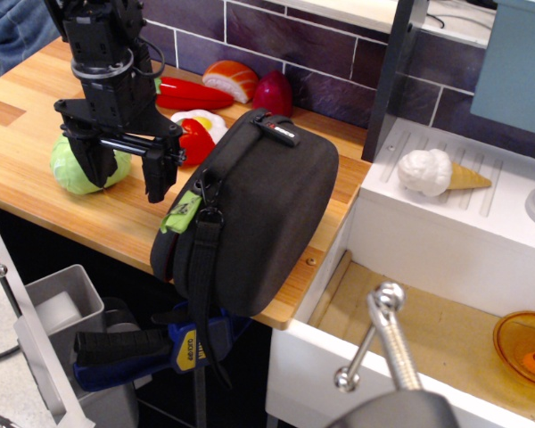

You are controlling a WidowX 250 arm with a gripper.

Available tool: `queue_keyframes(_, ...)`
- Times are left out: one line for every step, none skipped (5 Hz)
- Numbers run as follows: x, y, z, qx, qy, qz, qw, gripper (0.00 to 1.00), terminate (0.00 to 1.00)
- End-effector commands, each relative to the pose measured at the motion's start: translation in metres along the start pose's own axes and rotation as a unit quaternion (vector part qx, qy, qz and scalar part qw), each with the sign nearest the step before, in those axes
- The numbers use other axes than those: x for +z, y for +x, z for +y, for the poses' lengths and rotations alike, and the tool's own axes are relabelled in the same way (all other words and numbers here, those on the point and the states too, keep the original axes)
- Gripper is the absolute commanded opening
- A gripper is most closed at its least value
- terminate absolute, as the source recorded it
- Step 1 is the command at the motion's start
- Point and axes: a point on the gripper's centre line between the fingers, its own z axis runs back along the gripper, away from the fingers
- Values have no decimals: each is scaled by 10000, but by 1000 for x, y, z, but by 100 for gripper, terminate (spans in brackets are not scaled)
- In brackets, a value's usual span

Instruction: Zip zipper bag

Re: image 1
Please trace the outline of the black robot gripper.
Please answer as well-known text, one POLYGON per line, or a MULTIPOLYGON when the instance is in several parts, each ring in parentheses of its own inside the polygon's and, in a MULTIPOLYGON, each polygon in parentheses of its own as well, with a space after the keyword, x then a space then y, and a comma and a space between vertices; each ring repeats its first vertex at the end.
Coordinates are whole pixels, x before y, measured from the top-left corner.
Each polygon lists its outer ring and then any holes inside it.
POLYGON ((154 79, 160 74, 151 66, 75 66, 73 71, 84 96, 61 99, 54 108, 86 178, 105 187, 118 167, 114 152, 122 150, 142 159, 149 203, 162 202, 176 183, 184 150, 182 131, 156 107, 154 79))

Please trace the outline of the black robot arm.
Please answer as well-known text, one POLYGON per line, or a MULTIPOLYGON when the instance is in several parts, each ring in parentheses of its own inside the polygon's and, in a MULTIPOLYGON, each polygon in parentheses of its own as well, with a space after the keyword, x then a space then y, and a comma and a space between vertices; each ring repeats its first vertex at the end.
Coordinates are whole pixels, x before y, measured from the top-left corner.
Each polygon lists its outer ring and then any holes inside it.
POLYGON ((146 21, 139 1, 48 1, 46 8, 69 44, 81 99, 62 99, 62 131, 87 179, 98 187, 118 169, 116 152, 142 160, 145 192, 161 202, 185 160, 180 126, 156 106, 152 44, 141 36, 146 21))

